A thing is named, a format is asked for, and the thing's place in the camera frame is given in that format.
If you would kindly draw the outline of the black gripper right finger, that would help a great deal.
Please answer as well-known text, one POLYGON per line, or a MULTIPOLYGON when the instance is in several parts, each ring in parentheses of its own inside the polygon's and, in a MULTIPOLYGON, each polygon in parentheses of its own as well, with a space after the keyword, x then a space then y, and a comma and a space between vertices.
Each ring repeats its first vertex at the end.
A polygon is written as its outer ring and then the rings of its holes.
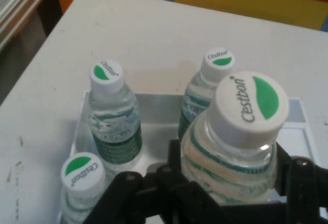
POLYGON ((290 156, 276 143, 277 172, 274 189, 286 197, 286 223, 327 223, 327 169, 302 156, 290 156))

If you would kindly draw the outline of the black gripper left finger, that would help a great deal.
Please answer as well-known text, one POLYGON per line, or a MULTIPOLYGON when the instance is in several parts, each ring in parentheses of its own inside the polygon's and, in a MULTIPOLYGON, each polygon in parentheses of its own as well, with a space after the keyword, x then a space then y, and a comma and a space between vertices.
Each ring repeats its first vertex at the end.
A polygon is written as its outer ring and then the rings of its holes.
POLYGON ((220 206, 181 172, 180 144, 170 141, 168 162, 153 173, 124 171, 115 176, 87 217, 87 223, 221 223, 220 206))

